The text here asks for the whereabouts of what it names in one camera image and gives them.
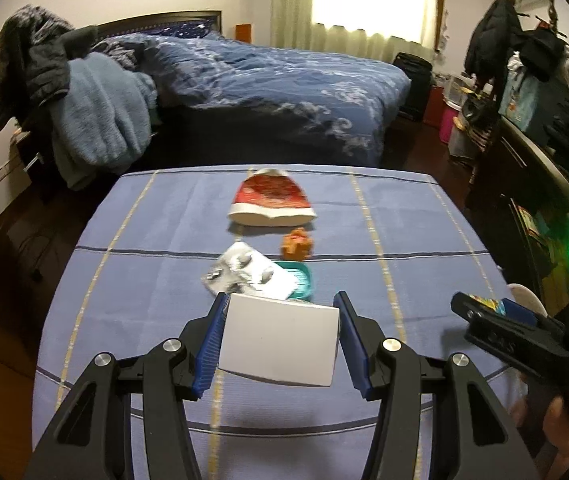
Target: blue gripper pad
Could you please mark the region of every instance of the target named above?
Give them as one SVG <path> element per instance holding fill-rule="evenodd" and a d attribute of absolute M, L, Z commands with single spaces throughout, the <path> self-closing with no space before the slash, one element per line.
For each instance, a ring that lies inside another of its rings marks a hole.
<path fill-rule="evenodd" d="M 365 399 L 372 390 L 369 380 L 369 358 L 351 318 L 351 315 L 355 315 L 353 307 L 349 309 L 340 293 L 333 298 L 333 306 L 340 309 L 340 345 L 346 366 L 349 368 L 351 382 Z"/>
<path fill-rule="evenodd" d="M 504 312 L 507 318 L 525 325 L 538 325 L 538 319 L 535 317 L 535 313 L 528 308 L 512 300 L 507 300 L 506 298 L 502 300 L 502 303 L 504 304 Z"/>
<path fill-rule="evenodd" d="M 222 335 L 224 334 L 224 324 L 227 320 L 227 308 L 230 299 L 231 296 L 225 294 L 218 303 L 213 320 L 202 340 L 200 351 L 196 355 L 196 373 L 194 374 L 194 385 L 191 390 L 198 399 L 201 399 L 202 394 L 211 387 L 213 374 L 218 367 Z"/>

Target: table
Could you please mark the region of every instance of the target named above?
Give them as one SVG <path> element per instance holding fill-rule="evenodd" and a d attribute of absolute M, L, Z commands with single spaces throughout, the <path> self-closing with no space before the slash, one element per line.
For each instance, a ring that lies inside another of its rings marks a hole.
<path fill-rule="evenodd" d="M 498 359 L 463 339 L 451 313 L 458 291 L 510 297 L 462 214 L 427 175 L 372 168 L 276 166 L 305 190 L 317 213 L 313 301 L 346 290 L 360 315 L 419 353 L 467 353 L 505 404 L 517 384 Z M 215 166 L 124 175 L 89 221 L 44 326 L 34 391 L 34 445 L 59 399 L 101 351 L 146 353 L 213 297 L 200 282 L 212 261 L 242 239 L 279 257 L 283 228 L 229 222 L 233 196 L 258 167 Z M 430 402 L 423 396 L 421 476 L 427 475 Z M 137 479 L 148 478 L 141 399 L 132 400 Z M 377 402 L 353 388 L 341 350 L 330 388 L 292 388 L 219 372 L 199 402 L 186 403 L 196 457 L 209 479 L 359 478 Z"/>

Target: plastic container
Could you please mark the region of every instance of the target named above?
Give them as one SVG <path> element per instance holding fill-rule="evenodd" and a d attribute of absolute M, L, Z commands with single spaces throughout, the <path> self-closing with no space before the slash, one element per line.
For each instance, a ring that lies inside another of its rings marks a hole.
<path fill-rule="evenodd" d="M 461 75 L 452 75 L 444 86 L 444 100 L 462 108 L 467 98 L 463 88 L 473 88 L 473 80 Z"/>
<path fill-rule="evenodd" d="M 448 144 L 451 138 L 451 130 L 453 129 L 453 118 L 458 116 L 461 107 L 447 100 L 444 101 L 444 104 L 442 122 L 440 122 L 440 140 Z"/>
<path fill-rule="evenodd" d="M 311 269 L 302 262 L 292 260 L 276 262 L 282 269 L 288 270 L 298 280 L 297 288 L 287 298 L 288 300 L 308 300 L 313 294 Z"/>

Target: metal screw cap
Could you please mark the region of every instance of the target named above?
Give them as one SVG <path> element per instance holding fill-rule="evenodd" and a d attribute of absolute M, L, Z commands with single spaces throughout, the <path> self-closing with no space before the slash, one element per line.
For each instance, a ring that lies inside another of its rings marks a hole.
<path fill-rule="evenodd" d="M 466 357 L 466 355 L 464 354 L 455 354 L 453 356 L 453 364 L 455 364 L 456 366 L 466 366 L 469 364 L 469 358 Z"/>
<path fill-rule="evenodd" d="M 400 350 L 402 348 L 402 343 L 400 341 L 398 341 L 397 339 L 385 339 L 382 342 L 382 346 L 384 347 L 385 350 L 389 351 L 389 352 L 397 352 L 398 350 Z"/>
<path fill-rule="evenodd" d="M 111 362 L 111 356 L 109 354 L 98 354 L 94 359 L 93 362 L 97 366 L 106 366 Z"/>
<path fill-rule="evenodd" d="M 167 339 L 162 343 L 162 348 L 167 352 L 177 352 L 182 348 L 182 343 L 180 339 Z"/>

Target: coat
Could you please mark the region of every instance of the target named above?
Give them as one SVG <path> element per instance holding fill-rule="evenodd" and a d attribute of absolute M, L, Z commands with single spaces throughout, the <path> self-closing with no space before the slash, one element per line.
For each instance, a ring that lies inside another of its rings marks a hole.
<path fill-rule="evenodd" d="M 524 39 L 513 4 L 509 0 L 494 1 L 471 36 L 464 60 L 465 71 L 475 74 L 478 80 L 495 78 L 498 99 L 501 99 L 506 82 L 506 64 L 513 51 L 520 49 Z"/>
<path fill-rule="evenodd" d="M 0 31 L 0 130 L 11 117 L 21 126 L 39 107 L 69 91 L 68 60 L 95 43 L 96 27 L 74 30 L 43 7 L 18 9 Z"/>

